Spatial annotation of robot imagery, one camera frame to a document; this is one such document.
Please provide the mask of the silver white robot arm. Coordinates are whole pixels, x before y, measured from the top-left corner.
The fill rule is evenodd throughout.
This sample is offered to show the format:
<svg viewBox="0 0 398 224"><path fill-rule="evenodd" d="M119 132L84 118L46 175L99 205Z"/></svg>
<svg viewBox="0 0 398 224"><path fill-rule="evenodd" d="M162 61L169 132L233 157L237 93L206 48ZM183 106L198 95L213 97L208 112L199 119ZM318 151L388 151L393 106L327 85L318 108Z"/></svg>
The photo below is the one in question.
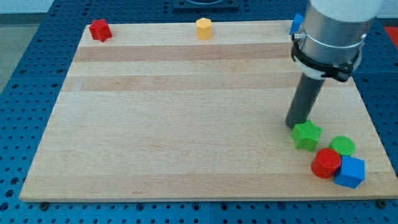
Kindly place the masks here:
<svg viewBox="0 0 398 224"><path fill-rule="evenodd" d="M291 56L309 78L345 82L362 59L361 49L383 0L309 0L292 34Z"/></svg>

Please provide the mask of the blue block behind arm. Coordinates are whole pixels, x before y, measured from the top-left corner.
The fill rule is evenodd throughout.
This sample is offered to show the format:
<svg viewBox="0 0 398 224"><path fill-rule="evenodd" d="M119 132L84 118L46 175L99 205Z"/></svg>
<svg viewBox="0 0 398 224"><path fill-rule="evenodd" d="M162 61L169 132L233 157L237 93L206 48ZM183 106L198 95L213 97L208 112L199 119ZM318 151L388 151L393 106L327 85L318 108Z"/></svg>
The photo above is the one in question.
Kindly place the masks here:
<svg viewBox="0 0 398 224"><path fill-rule="evenodd" d="M301 14L296 14L296 15L295 15L295 17L294 17L294 19L293 19L293 21L292 21L292 24L291 24L291 26L290 26L290 31L289 31L289 34L290 34L290 35L292 35L293 33L299 31L300 26L301 26L303 20L304 20L303 15L301 15Z"/></svg>

